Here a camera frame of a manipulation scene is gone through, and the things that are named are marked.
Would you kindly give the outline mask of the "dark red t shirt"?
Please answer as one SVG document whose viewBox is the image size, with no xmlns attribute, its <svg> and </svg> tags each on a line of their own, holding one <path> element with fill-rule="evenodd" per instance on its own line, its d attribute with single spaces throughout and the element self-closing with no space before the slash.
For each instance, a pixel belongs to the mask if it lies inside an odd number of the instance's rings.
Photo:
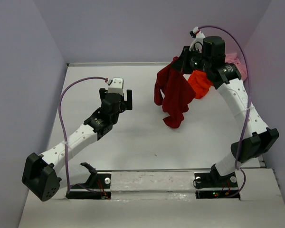
<svg viewBox="0 0 285 228">
<path fill-rule="evenodd" d="M 154 85 L 154 102 L 162 107 L 168 116 L 163 118 L 164 123 L 176 129 L 184 120 L 184 113 L 189 110 L 189 103 L 196 93 L 189 85 L 183 74 L 168 64 L 157 73 Z"/>
</svg>

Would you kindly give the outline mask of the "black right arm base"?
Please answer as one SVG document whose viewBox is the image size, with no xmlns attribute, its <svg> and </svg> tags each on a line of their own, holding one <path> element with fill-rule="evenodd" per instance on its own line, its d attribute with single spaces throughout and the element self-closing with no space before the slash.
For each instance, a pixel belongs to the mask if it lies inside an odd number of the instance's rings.
<svg viewBox="0 0 285 228">
<path fill-rule="evenodd" d="M 222 180 L 211 180 L 209 172 L 197 172 L 194 173 L 192 184 L 198 200 L 240 198 L 238 193 L 239 186 L 234 172 Z"/>
</svg>

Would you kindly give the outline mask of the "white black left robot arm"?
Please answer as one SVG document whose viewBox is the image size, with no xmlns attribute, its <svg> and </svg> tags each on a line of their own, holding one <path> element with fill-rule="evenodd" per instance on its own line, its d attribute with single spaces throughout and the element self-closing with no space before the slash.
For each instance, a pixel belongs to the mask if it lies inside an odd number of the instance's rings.
<svg viewBox="0 0 285 228">
<path fill-rule="evenodd" d="M 68 168 L 68 162 L 87 146 L 99 141 L 118 122 L 119 115 L 132 110 L 132 91 L 126 95 L 99 90 L 101 106 L 64 141 L 39 155 L 30 154 L 25 161 L 22 183 L 42 202 L 51 199 L 61 188 L 58 173 Z"/>
</svg>

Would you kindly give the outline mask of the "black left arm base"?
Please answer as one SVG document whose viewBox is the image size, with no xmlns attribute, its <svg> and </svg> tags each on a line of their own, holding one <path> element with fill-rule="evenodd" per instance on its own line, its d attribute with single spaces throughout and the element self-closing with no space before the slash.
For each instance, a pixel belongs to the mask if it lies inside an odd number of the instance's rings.
<svg viewBox="0 0 285 228">
<path fill-rule="evenodd" d="M 111 199 L 111 172 L 99 172 L 87 162 L 80 164 L 88 170 L 89 175 L 84 182 L 72 185 L 66 194 L 69 200 L 110 200 Z"/>
</svg>

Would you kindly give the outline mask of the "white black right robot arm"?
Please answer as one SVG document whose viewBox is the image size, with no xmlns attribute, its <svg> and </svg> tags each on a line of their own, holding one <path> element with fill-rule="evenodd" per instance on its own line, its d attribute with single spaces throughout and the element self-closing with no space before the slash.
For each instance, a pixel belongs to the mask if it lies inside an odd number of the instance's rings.
<svg viewBox="0 0 285 228">
<path fill-rule="evenodd" d="M 242 129 L 230 153 L 211 167 L 209 181 L 214 186 L 222 185 L 237 168 L 266 153 L 279 137 L 278 130 L 269 128 L 250 101 L 236 65 L 225 62 L 225 57 L 225 41 L 221 37 L 195 36 L 173 64 L 185 74 L 195 70 L 206 73 Z"/>
</svg>

